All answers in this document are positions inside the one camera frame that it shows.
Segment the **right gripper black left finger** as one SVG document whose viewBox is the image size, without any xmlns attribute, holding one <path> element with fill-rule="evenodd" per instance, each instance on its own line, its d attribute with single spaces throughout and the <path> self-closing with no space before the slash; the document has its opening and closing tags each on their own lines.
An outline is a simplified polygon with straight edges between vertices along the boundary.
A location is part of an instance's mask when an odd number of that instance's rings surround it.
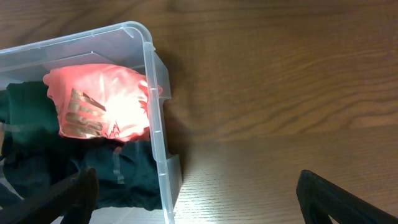
<svg viewBox="0 0 398 224">
<path fill-rule="evenodd" d="M 88 224 L 96 209 L 99 185 L 94 168 L 83 169 L 51 186 L 46 192 L 1 210 L 2 224 Z"/>
</svg>

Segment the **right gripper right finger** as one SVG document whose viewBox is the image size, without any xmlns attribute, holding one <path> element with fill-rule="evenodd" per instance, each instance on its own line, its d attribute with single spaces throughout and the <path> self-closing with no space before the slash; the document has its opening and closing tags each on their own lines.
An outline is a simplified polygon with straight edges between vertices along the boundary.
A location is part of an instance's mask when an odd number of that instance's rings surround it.
<svg viewBox="0 0 398 224">
<path fill-rule="evenodd" d="M 397 224 L 397 217 L 310 170 L 301 171 L 296 195 L 306 224 Z"/>
</svg>

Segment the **black shirt with tape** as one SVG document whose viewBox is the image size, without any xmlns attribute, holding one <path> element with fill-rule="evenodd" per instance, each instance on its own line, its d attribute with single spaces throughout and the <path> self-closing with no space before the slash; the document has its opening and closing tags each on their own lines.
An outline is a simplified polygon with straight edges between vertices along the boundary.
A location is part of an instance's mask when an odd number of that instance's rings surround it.
<svg viewBox="0 0 398 224">
<path fill-rule="evenodd" d="M 5 158 L 3 166 L 6 180 L 22 198 L 44 193 L 78 170 L 72 160 L 52 152 L 13 152 Z"/>
</svg>

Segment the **navy blue shirt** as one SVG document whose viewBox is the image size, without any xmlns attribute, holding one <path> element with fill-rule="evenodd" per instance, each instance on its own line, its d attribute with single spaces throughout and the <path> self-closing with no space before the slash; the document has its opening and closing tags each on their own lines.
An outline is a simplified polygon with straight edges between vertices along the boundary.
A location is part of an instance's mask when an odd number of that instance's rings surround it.
<svg viewBox="0 0 398 224">
<path fill-rule="evenodd" d="M 149 141 L 90 144 L 70 162 L 77 170 L 95 169 L 97 208 L 162 208 L 157 165 Z"/>
</svg>

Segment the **coral pink printed t-shirt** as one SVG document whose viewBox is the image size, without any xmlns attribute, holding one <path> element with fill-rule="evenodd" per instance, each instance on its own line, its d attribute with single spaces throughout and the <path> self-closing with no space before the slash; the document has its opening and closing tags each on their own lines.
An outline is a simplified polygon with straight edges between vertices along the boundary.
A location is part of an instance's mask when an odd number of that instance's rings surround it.
<svg viewBox="0 0 398 224">
<path fill-rule="evenodd" d="M 145 75 L 127 67 L 92 63 L 53 69 L 43 83 L 57 111 L 60 135 L 149 140 Z"/>
</svg>

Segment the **dark green shirt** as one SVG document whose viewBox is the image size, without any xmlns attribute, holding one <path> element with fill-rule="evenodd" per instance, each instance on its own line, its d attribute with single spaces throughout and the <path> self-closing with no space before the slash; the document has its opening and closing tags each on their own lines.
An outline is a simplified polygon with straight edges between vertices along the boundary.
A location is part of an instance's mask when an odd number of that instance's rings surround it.
<svg viewBox="0 0 398 224">
<path fill-rule="evenodd" d="M 18 148 L 40 152 L 59 145 L 57 112 L 47 90 L 42 82 L 24 82 L 11 83 L 1 91 L 4 157 Z"/>
</svg>

